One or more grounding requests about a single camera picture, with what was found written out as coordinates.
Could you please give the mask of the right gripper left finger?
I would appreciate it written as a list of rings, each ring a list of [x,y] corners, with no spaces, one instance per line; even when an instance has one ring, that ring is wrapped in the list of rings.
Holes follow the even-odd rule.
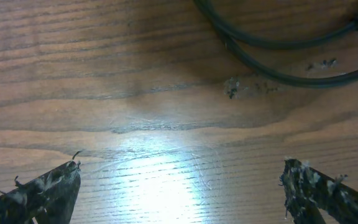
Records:
[[[62,165],[16,188],[0,191],[0,224],[69,224],[81,186],[81,162]]]

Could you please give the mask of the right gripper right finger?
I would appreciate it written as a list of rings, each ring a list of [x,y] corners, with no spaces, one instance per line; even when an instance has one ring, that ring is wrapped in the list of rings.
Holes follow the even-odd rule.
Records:
[[[358,224],[358,191],[344,185],[347,175],[333,179],[297,159],[285,159],[281,185],[286,213],[294,223],[324,223],[324,210],[340,224]]]

